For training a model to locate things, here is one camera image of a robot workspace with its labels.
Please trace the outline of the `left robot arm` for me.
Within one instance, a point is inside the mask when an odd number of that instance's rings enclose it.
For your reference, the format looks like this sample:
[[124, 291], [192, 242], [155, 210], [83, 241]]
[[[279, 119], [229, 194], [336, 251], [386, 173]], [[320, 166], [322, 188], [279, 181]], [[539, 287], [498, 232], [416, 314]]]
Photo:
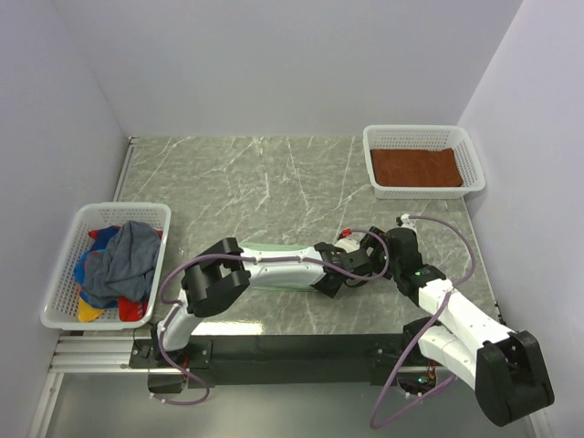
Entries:
[[372, 245], [373, 238], [277, 250], [244, 247], [233, 237], [217, 242], [173, 272], [183, 273], [182, 289], [176, 299], [163, 300], [172, 308], [152, 334], [152, 357], [164, 367], [176, 365], [197, 326], [225, 312], [250, 287], [307, 287], [334, 297], [351, 279], [366, 283], [384, 276], [388, 248]]

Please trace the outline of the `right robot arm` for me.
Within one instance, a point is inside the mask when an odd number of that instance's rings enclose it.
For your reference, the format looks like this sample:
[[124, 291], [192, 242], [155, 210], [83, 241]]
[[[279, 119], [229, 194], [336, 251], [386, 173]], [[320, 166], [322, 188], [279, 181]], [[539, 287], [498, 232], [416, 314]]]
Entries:
[[405, 226], [380, 234], [383, 267], [398, 290], [430, 314], [405, 338], [412, 364], [433, 360], [464, 381], [487, 419], [505, 426], [547, 408], [555, 394], [542, 350], [528, 331], [513, 331], [489, 317], [435, 266], [423, 262], [417, 234]]

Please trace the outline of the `mint green towel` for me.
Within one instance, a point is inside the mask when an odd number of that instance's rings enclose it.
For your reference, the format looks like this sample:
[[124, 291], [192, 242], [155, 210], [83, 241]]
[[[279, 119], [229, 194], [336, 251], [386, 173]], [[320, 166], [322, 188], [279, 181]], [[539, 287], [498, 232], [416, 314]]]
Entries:
[[260, 258], [258, 264], [244, 262], [250, 287], [274, 290], [311, 290], [324, 276], [324, 267], [308, 261], [322, 260], [313, 246], [243, 244], [241, 256]]

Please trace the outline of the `rust brown towel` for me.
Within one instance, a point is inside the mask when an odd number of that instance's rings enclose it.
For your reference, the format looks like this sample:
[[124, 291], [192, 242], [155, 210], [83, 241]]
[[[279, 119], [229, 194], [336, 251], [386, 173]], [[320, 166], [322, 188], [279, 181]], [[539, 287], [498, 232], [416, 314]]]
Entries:
[[461, 187], [454, 151], [375, 149], [371, 153], [375, 181], [384, 187]]

